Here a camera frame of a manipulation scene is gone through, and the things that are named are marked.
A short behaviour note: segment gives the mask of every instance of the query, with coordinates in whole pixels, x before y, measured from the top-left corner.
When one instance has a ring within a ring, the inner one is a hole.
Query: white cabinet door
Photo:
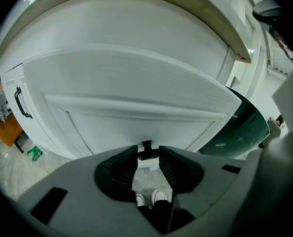
[[[23,69],[42,120],[77,157],[145,140],[195,152],[241,103],[198,69],[128,46],[56,50]]]
[[[22,72],[22,65],[3,75],[4,91],[10,107],[27,135],[36,143],[48,150],[56,148],[40,126],[27,98],[27,85]]]

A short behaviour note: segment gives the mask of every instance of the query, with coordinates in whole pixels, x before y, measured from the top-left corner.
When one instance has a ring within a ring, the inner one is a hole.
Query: door handle
[[[29,115],[28,113],[24,112],[24,109],[23,109],[23,107],[22,107],[22,105],[21,105],[21,103],[20,103],[20,101],[19,101],[18,95],[19,95],[20,93],[22,93],[22,90],[20,89],[20,87],[16,87],[16,89],[17,89],[17,90],[16,90],[16,92],[15,92],[15,94],[14,94],[14,97],[15,97],[15,100],[16,100],[16,103],[17,103],[17,106],[18,106],[20,112],[21,112],[22,115],[24,115],[25,117],[33,119],[33,117],[32,117],[31,115]]]

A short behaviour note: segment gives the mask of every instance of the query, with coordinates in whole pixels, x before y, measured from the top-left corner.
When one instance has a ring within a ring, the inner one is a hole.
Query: orange chair
[[[11,147],[13,143],[17,146],[17,148],[23,153],[24,151],[17,143],[17,139],[19,135],[23,131],[22,127],[17,122],[13,113],[11,113],[6,122],[0,122],[0,140],[3,141],[5,145]]]

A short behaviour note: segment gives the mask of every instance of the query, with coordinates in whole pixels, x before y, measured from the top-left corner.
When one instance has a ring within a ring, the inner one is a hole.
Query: gray tiled floor
[[[34,146],[25,133],[20,135],[18,144],[24,150],[22,154],[15,145],[7,147],[0,142],[0,190],[8,197],[17,200],[32,185],[70,159],[52,152],[43,154],[34,162],[27,151]],[[133,190],[141,193],[148,205],[155,189],[163,189],[169,201],[172,200],[172,189],[160,169],[138,168],[134,177]]]

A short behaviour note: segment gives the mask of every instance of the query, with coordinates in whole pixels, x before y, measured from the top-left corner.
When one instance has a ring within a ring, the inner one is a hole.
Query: white shoe
[[[137,206],[146,206],[146,200],[140,193],[136,193]]]
[[[154,206],[155,202],[158,200],[167,200],[166,194],[163,190],[155,190],[152,193],[152,204]]]

